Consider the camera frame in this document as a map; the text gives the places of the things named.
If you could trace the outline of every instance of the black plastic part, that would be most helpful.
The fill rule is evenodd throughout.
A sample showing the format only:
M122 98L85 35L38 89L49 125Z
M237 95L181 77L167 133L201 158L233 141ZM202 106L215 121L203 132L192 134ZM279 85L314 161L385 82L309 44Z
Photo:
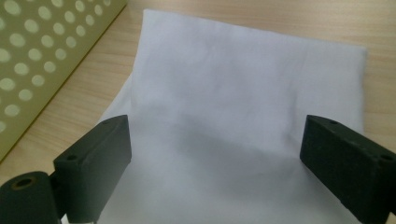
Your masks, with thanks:
M0 188L0 223L60 223L46 173L19 175Z
M69 222L98 220L131 157L128 118L119 116L99 123L55 159L53 183L67 195L55 197L64 201Z
M300 158L362 223L394 211L396 155L334 120L307 116Z

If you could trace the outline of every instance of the wood grain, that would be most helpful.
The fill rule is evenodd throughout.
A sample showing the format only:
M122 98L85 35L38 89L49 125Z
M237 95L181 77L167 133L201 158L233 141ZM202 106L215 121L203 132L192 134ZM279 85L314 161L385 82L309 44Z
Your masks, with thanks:
M0 184L51 173L52 160L95 125L132 71L144 8L366 47L365 132L396 152L395 0L130 0L1 162Z

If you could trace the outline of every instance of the white cloth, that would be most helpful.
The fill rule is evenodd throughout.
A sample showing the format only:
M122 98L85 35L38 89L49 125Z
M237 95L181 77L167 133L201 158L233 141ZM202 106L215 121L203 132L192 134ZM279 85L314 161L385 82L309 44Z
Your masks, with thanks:
M359 223L299 159L307 114L362 133L365 48L145 10L133 158L99 223Z

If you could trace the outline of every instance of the yellow perforated board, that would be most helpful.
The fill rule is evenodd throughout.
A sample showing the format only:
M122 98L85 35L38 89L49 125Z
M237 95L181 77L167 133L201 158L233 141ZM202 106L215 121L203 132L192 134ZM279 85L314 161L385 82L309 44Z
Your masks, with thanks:
M0 160L125 4L0 1Z

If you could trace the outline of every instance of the white towel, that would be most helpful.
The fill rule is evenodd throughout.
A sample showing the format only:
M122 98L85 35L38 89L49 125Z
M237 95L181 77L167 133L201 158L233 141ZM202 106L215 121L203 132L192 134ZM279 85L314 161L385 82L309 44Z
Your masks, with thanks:
M99 223L359 223L301 163L305 116L362 133L365 48L145 10L133 158Z

